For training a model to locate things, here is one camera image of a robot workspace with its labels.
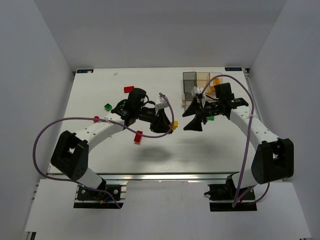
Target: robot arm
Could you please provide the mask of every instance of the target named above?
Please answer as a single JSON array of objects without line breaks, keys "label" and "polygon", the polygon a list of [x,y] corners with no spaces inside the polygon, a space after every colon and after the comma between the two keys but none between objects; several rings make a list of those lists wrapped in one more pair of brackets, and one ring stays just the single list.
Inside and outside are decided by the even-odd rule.
[{"label": "robot arm", "polygon": [[[235,98],[230,83],[215,85],[216,97],[219,101],[205,101],[203,88],[194,87],[191,91],[193,100],[182,115],[195,115],[194,119],[183,129],[202,131],[202,123],[207,123],[211,116],[224,115],[247,136],[251,110],[243,98]],[[250,142],[255,149],[252,165],[245,169],[240,188],[265,184],[289,178],[294,173],[294,145],[291,140],[281,139],[255,116],[252,116]],[[234,195],[238,186],[240,173],[229,176],[226,186]]]},{"label": "robot arm", "polygon": [[[105,117],[108,120],[118,122],[124,126],[130,126],[136,120],[150,123],[150,129],[155,133],[167,133],[170,131],[170,121],[164,108],[167,102],[158,96],[154,108],[145,107],[146,92],[140,88],[134,88],[128,99],[120,101]],[[105,190],[106,181],[88,167],[90,151],[113,134],[121,132],[123,126],[109,121],[99,121],[83,130],[71,133],[64,131],[56,144],[51,158],[51,164],[65,174],[71,180],[86,187]]]}]

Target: green block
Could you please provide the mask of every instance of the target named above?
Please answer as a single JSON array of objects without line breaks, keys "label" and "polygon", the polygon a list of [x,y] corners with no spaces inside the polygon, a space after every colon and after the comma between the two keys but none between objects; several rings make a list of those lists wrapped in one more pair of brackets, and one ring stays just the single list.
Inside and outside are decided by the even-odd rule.
[{"label": "green block", "polygon": [[214,121],[215,120],[215,116],[210,116],[206,118],[208,121]]},{"label": "green block", "polygon": [[112,106],[109,103],[107,103],[106,105],[104,105],[104,109],[109,112],[112,109]]}]

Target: red block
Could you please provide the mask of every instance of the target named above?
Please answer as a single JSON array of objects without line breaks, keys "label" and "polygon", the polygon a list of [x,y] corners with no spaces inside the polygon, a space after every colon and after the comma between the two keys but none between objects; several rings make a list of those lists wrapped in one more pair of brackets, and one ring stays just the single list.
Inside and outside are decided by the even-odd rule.
[{"label": "red block", "polygon": [[135,144],[140,144],[140,142],[141,142],[141,139],[142,139],[142,136],[140,136],[140,135],[138,135],[138,134],[135,134],[135,137],[134,137],[134,143]]},{"label": "red block", "polygon": [[125,94],[128,94],[128,93],[130,93],[134,88],[135,88],[135,86],[125,86],[125,87],[124,87],[124,93],[125,93]]},{"label": "red block", "polygon": [[94,116],[94,119],[99,119],[100,117],[99,116]]}]

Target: purple cable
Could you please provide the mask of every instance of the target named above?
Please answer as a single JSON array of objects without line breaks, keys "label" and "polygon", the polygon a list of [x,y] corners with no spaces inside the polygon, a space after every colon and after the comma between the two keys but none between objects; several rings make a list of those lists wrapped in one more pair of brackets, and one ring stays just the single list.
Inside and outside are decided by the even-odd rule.
[{"label": "purple cable", "polygon": [[210,83],[219,77],[227,77],[227,78],[231,78],[232,80],[236,81],[243,89],[244,91],[248,94],[250,101],[251,101],[251,116],[249,117],[249,123],[248,123],[248,130],[247,130],[247,134],[246,134],[246,143],[245,143],[245,149],[244,149],[244,156],[243,156],[243,162],[242,162],[242,166],[241,166],[241,171],[240,171],[240,175],[239,175],[239,181],[238,181],[238,185],[236,187],[236,191],[235,191],[235,196],[234,196],[234,200],[232,203],[232,207],[234,208],[237,204],[237,202],[239,200],[241,200],[241,198],[245,195],[244,193],[247,193],[247,190],[249,190],[249,188],[239,197],[239,193],[240,193],[240,187],[241,187],[241,182],[242,182],[242,178],[244,176],[244,171],[245,171],[245,167],[246,167],[246,162],[247,162],[247,156],[248,156],[248,150],[249,150],[249,144],[250,144],[250,134],[251,134],[251,125],[252,125],[252,120],[253,120],[253,114],[255,111],[255,104],[254,104],[254,100],[250,94],[250,92],[246,89],[246,87],[235,77],[227,75],[227,74],[220,74],[217,76],[214,76],[213,78],[211,78],[211,80],[207,83],[207,85],[203,88],[203,91],[201,92],[201,94],[205,93],[206,88],[210,85]]},{"label": "purple cable", "polygon": [[248,192],[250,192],[252,189],[254,189],[254,186],[248,187],[239,197],[238,199],[242,199]]},{"label": "purple cable", "polygon": [[[62,181],[62,182],[71,182],[71,183],[76,183],[76,184],[81,184],[77,181],[73,181],[71,179],[65,179],[65,178],[58,178],[58,177],[53,177],[53,176],[49,176],[47,174],[44,174],[40,168],[38,167],[38,164],[37,164],[37,160],[36,160],[36,150],[37,150],[37,144],[39,142],[39,139],[41,137],[41,135],[49,128],[51,127],[52,125],[56,124],[56,123],[59,123],[59,122],[62,122],[62,121],[66,121],[66,120],[90,120],[90,121],[101,121],[101,122],[109,122],[109,123],[112,123],[112,124],[116,124],[116,125],[120,125],[121,127],[123,127],[124,129],[127,129],[135,134],[138,134],[142,137],[145,137],[145,138],[151,138],[151,139],[157,139],[157,138],[162,138],[168,134],[170,134],[172,132],[172,127],[174,125],[174,122],[175,122],[175,116],[174,116],[174,110],[168,100],[168,98],[162,94],[161,92],[159,93],[159,95],[161,97],[164,98],[164,100],[168,103],[168,107],[170,109],[170,112],[171,112],[171,116],[172,116],[172,121],[171,121],[171,128],[164,134],[161,134],[161,135],[156,135],[156,136],[149,136],[149,135],[144,135],[144,134],[141,134],[133,129],[131,129],[130,127],[128,126],[125,126],[123,125],[122,123],[120,122],[117,122],[117,121],[113,121],[113,120],[108,120],[108,119],[103,119],[103,118],[93,118],[93,117],[65,117],[65,118],[61,118],[61,119],[57,119],[51,123],[49,123],[48,125],[46,125],[40,132],[39,134],[36,136],[35,140],[34,140],[34,144],[33,144],[33,150],[32,150],[32,160],[33,160],[33,165],[36,169],[36,171],[43,177],[47,178],[47,179],[51,179],[51,180],[56,180],[56,181]],[[83,186],[84,188],[88,189],[88,190],[91,190],[91,191],[95,191],[95,192],[100,192],[100,193],[105,193],[105,194],[108,194],[111,199],[114,201],[114,203],[116,204],[116,206],[120,209],[121,207],[119,206],[119,204],[117,203],[117,201],[115,200],[115,198],[108,192],[108,191],[105,191],[105,190],[100,190],[100,189],[94,189],[94,188],[91,188],[91,187],[87,187],[87,186]]]},{"label": "purple cable", "polygon": [[261,199],[263,199],[265,197],[265,195],[267,194],[267,192],[269,191],[270,188],[270,182],[268,182],[268,185],[266,186],[266,189],[264,191],[264,193],[262,194],[261,197],[259,197],[257,200],[253,201],[253,202],[249,202],[248,204],[256,204],[257,202],[259,202]]}]

